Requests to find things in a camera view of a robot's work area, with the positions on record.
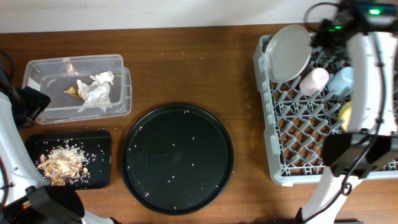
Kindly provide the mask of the gold snack wrapper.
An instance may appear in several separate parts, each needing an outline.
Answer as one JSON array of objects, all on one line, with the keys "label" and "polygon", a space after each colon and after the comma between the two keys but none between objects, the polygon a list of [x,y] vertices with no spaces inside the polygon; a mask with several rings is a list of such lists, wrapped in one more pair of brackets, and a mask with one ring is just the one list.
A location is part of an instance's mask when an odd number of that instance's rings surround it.
[{"label": "gold snack wrapper", "polygon": [[65,90],[64,93],[83,101],[83,98],[80,96],[78,92],[77,86],[71,86],[69,89]]}]

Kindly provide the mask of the blue cup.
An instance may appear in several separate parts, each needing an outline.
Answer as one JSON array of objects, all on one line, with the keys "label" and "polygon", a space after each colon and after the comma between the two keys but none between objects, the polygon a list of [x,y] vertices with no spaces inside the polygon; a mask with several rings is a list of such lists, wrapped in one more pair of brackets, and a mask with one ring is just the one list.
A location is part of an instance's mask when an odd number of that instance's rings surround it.
[{"label": "blue cup", "polygon": [[329,91],[335,91],[335,95],[342,96],[352,89],[353,80],[353,68],[344,67],[334,74],[333,78],[328,82],[327,88]]}]

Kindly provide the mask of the grey plate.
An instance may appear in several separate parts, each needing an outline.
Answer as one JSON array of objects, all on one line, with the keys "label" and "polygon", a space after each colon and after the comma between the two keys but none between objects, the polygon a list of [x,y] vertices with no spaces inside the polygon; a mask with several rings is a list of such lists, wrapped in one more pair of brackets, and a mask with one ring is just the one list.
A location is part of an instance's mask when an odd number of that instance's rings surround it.
[{"label": "grey plate", "polygon": [[278,31],[263,53],[268,78],[283,83],[298,76],[310,59],[310,41],[309,33],[300,25],[290,25]]}]

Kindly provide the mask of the pink cup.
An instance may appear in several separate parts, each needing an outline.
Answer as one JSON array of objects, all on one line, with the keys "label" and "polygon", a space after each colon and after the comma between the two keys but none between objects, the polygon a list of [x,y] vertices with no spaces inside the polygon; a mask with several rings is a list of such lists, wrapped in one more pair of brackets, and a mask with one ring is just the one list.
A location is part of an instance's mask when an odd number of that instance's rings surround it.
[{"label": "pink cup", "polygon": [[312,96],[316,91],[324,89],[328,83],[329,73],[324,68],[314,68],[300,82],[299,88],[306,96]]}]

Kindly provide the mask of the white napkin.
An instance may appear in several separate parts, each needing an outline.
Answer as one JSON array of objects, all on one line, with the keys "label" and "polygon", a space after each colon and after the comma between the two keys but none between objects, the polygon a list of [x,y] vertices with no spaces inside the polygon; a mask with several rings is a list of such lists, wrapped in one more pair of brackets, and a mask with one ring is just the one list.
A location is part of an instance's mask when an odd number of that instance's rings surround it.
[{"label": "white napkin", "polygon": [[102,72],[100,74],[90,76],[93,80],[92,84],[87,85],[81,80],[77,80],[78,95],[83,99],[83,108],[78,112],[82,112],[86,108],[97,107],[105,112],[109,108],[109,93],[111,85],[113,85],[114,75],[112,71]]}]

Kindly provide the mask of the peanut shells and rice scraps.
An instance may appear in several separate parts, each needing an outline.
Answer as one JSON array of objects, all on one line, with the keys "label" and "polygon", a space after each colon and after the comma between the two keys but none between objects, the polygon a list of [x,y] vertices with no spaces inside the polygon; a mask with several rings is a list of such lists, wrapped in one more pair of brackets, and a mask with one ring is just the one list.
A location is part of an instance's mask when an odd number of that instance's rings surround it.
[{"label": "peanut shells and rice scraps", "polygon": [[36,169],[50,185],[88,183],[91,177],[88,165],[96,156],[85,152],[81,142],[70,144],[67,139],[63,143],[40,153],[34,162]]}]

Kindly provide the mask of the yellow bowl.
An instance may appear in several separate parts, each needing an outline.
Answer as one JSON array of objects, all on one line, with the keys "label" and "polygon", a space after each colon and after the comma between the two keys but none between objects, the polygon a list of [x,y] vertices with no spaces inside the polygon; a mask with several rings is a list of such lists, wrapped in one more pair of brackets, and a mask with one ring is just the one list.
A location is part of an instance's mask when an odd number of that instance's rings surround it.
[{"label": "yellow bowl", "polygon": [[343,121],[341,128],[343,129],[344,132],[348,131],[352,109],[353,109],[353,102],[349,101],[340,108],[340,111],[338,113],[338,119],[340,121]]}]

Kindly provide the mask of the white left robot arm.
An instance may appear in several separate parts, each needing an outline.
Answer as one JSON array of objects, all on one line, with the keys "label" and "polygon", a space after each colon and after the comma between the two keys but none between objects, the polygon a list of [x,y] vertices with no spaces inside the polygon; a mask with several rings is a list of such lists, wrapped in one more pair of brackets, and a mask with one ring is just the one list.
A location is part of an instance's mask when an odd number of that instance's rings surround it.
[{"label": "white left robot arm", "polygon": [[86,211],[74,189],[49,185],[38,172],[18,132],[34,126],[50,98],[31,88],[11,84],[15,65],[1,67],[1,223],[116,224]]}]

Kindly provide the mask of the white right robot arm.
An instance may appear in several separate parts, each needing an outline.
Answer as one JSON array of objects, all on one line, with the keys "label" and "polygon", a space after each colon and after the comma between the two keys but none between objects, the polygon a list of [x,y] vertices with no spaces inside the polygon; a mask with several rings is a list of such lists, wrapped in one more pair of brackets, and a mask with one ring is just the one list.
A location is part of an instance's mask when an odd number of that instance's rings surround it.
[{"label": "white right robot arm", "polygon": [[348,130],[323,142],[325,168],[296,223],[333,223],[352,190],[372,171],[397,157],[394,65],[397,5],[340,1],[333,19],[324,19],[311,45],[330,52],[345,49],[353,68]]}]

